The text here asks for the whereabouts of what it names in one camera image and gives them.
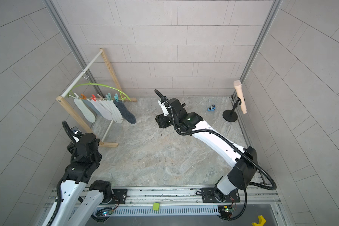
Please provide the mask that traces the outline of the dark grey felt insole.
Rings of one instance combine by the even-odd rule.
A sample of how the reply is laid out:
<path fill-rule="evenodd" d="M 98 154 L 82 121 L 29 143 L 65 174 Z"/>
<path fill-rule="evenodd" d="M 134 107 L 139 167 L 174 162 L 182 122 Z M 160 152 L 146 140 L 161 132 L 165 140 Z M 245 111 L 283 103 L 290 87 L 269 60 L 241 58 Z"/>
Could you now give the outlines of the dark grey felt insole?
<path fill-rule="evenodd" d="M 114 104 L 118 108 L 118 110 L 120 111 L 123 119 L 125 119 L 127 122 L 129 122 L 131 124 L 136 123 L 135 116 L 127 109 L 127 107 L 125 106 L 125 104 L 122 101 L 116 101 L 115 100 Z"/>

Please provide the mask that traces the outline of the wooden clothes rack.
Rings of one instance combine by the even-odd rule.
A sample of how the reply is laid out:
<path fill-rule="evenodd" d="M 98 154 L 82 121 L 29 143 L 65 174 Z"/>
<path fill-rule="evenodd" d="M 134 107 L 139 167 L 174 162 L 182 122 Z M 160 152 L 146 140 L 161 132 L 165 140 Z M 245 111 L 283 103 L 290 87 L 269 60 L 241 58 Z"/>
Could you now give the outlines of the wooden clothes rack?
<path fill-rule="evenodd" d="M 84 103 L 85 105 L 88 107 L 88 109 L 94 114 L 94 113 L 99 113 L 100 112 L 95 108 L 95 106 L 91 103 L 91 98 L 93 96 L 95 96 L 95 98 L 103 98 L 105 100 L 108 100 L 110 102 L 113 102 L 116 100 L 116 101 L 121 101 L 119 99 L 118 96 L 115 96 L 115 97 L 111 97 L 111 95 L 108 93 L 106 94 L 105 96 L 102 96 L 100 94 L 97 94 L 97 95 L 92 95 L 91 98 L 88 98 L 86 97 L 84 94 L 81 94 L 81 95 L 77 95 L 75 92 L 73 92 L 73 90 L 71 91 L 71 88 L 74 86 L 74 85 L 77 85 L 79 80 L 86 74 L 86 72 L 88 72 L 89 68 L 92 66 L 93 63 L 95 63 L 95 61 L 97 60 L 97 58 L 101 56 L 104 60 L 104 63 L 107 67 L 107 69 L 109 70 L 110 72 L 110 75 L 116 85 L 115 88 L 119 89 L 119 90 L 122 90 L 121 86 L 120 86 L 120 83 L 117 79 L 117 76 L 115 74 L 115 71 L 114 71 L 114 68 L 112 66 L 112 64 L 109 62 L 106 54 L 105 54 L 105 50 L 103 48 L 100 48 L 99 49 L 99 52 L 95 55 L 95 57 L 89 62 L 89 64 L 82 70 L 82 72 L 74 79 L 74 81 L 69 85 L 69 87 L 63 92 L 63 94 L 61 94 L 60 96 L 58 96 L 56 98 L 56 101 L 59 102 L 59 104 L 76 120 L 76 122 L 84 129 L 84 131 L 86 133 L 93 133 L 93 130 L 91 129 L 91 127 L 82 119 L 82 117 L 74 110 L 74 108 L 68 103 L 68 101 L 66 100 L 67 97 L 72 97 L 73 99 L 74 98 L 80 98 Z M 104 136 L 102 137 L 102 139 L 105 139 L 107 134 L 109 133 L 109 130 L 113 124 L 113 120 L 109 120 L 110 121 L 110 124 L 109 126 L 107 127 L 107 130 L 105 131 L 105 134 Z"/>

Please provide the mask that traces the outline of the green clip hanger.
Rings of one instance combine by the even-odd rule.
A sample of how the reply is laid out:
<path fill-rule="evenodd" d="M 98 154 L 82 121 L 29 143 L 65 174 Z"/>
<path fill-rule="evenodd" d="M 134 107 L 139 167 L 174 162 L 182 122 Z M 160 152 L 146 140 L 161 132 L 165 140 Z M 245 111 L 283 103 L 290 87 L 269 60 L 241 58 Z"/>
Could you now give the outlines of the green clip hanger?
<path fill-rule="evenodd" d="M 81 86 L 93 86 L 95 88 L 98 88 L 98 91 L 97 93 L 98 94 L 103 94 L 102 90 L 101 90 L 101 87 L 103 87 L 104 89 L 110 89 L 110 90 L 114 90 L 115 93 L 119 94 L 119 99 L 122 100 L 122 101 L 135 101 L 133 98 L 130 98 L 125 92 L 123 92 L 122 90 L 119 90 L 117 88 L 114 88 L 114 87 L 111 87 L 111 86 L 108 86 L 108 85 L 104 85 L 104 84 L 99 84 L 99 83 L 83 83 L 83 84 L 77 84 L 77 85 L 74 85 L 72 88 L 71 88 L 71 91 L 77 87 L 81 87 Z"/>

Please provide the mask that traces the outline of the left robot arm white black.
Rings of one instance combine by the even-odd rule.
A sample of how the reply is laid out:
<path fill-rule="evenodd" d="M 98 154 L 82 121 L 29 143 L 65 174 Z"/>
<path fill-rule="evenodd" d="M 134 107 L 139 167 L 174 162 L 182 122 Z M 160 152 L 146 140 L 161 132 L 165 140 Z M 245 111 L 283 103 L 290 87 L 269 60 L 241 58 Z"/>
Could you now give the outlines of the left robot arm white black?
<path fill-rule="evenodd" d="M 71 160 L 56 186 L 56 199 L 43 225 L 84 226 L 90 218 L 106 222 L 125 204 L 128 190 L 113 189 L 109 181 L 96 180 L 89 186 L 85 198 L 81 198 L 93 172 L 100 166 L 100 139 L 93 133 L 74 132 L 66 121 L 62 126 L 71 139 L 67 146 Z"/>

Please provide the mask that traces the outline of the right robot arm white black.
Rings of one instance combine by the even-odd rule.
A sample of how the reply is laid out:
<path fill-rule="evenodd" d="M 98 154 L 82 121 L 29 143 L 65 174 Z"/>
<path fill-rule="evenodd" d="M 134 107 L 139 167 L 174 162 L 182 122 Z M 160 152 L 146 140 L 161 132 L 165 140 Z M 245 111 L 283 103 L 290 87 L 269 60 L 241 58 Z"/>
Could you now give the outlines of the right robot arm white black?
<path fill-rule="evenodd" d="M 193 136 L 218 153 L 231 167 L 231 171 L 222 177 L 214 187 L 214 196 L 220 202 L 228 199 L 235 190 L 245 191 L 248 185 L 274 191 L 277 185 L 272 177 L 258 164 L 254 148 L 244 148 L 230 141 L 214 130 L 200 115 L 188 113 L 185 104 L 176 98 L 168 99 L 160 91 L 159 106 L 163 113 L 155 120 L 161 129 L 173 126 L 181 136 Z"/>

